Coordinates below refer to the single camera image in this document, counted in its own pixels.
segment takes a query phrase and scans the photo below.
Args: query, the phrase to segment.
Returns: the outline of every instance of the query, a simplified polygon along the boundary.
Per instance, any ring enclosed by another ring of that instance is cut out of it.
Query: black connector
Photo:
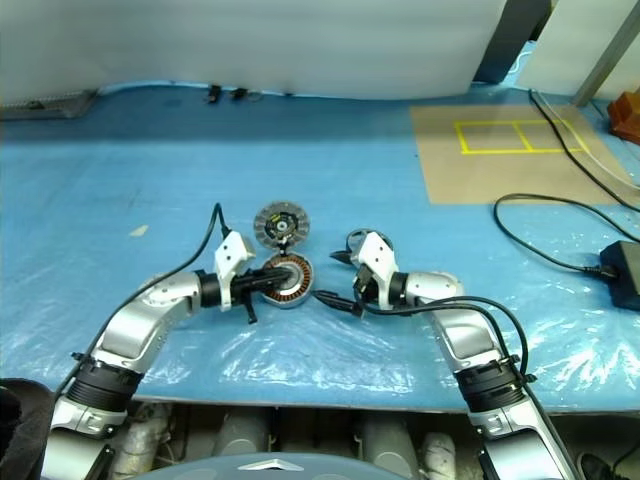
[[[616,307],[640,310],[640,244],[618,241],[600,252],[600,261],[615,277],[607,283]]]

